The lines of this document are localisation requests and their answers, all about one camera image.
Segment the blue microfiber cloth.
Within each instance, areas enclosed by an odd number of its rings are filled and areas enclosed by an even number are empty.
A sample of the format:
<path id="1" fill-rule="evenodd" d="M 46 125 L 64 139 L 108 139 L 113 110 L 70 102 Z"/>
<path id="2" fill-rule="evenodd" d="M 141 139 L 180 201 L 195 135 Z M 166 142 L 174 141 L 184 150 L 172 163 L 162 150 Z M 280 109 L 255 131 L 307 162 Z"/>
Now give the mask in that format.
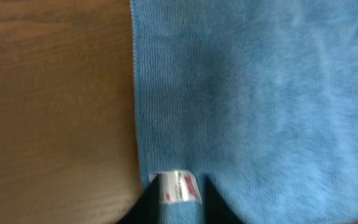
<path id="1" fill-rule="evenodd" d="M 131 3 L 140 181 L 210 176 L 246 223 L 358 220 L 358 0 Z"/>

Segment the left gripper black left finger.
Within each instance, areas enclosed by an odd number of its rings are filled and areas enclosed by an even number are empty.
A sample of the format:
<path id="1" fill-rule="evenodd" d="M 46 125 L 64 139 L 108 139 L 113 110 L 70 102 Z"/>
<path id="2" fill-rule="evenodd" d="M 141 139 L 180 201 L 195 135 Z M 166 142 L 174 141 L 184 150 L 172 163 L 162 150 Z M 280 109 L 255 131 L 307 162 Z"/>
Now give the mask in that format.
<path id="1" fill-rule="evenodd" d="M 158 224 L 160 176 L 157 175 L 134 206 L 116 224 Z"/>

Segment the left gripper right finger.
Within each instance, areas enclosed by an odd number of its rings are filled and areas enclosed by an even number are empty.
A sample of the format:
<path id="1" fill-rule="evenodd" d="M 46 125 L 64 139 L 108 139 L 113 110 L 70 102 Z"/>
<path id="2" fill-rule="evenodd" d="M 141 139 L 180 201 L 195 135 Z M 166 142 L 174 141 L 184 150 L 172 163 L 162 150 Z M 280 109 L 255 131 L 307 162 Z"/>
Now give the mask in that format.
<path id="1" fill-rule="evenodd" d="M 206 224 L 243 224 L 209 177 L 206 177 L 204 181 L 204 218 Z"/>

